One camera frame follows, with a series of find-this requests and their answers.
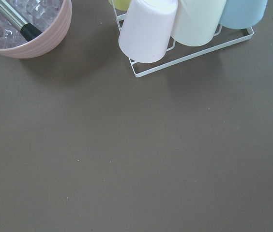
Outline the cream plastic cup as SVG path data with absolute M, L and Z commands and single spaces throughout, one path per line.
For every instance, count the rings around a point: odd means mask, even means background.
M 180 0 L 171 37 L 180 44 L 197 47 L 214 37 L 225 0 Z

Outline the yellow plastic cup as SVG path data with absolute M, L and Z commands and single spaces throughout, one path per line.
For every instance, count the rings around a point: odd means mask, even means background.
M 117 10 L 127 11 L 131 0 L 108 0 Z

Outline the pink plastic cup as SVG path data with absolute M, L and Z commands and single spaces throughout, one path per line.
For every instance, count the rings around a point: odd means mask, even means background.
M 133 0 L 119 35 L 121 51 L 140 63 L 154 63 L 166 53 L 178 8 L 176 0 Z

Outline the pink bowl of ice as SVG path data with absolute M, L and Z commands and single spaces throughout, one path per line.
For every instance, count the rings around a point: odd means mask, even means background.
M 52 24 L 41 34 L 32 26 L 24 26 L 25 38 L 29 42 L 7 49 L 0 49 L 0 55 L 10 58 L 35 58 L 53 50 L 66 36 L 72 19 L 72 2 L 64 0 Z

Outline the blue plastic cup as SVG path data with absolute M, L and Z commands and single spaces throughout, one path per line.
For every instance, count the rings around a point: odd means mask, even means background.
M 229 29 L 245 29 L 264 16 L 267 0 L 227 0 L 219 24 Z

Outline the metal black-tipped tongs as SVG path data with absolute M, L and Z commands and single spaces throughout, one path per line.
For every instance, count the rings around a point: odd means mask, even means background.
M 31 24 L 14 6 L 6 0 L 0 0 L 0 14 L 14 26 L 27 42 L 37 38 L 42 32 Z

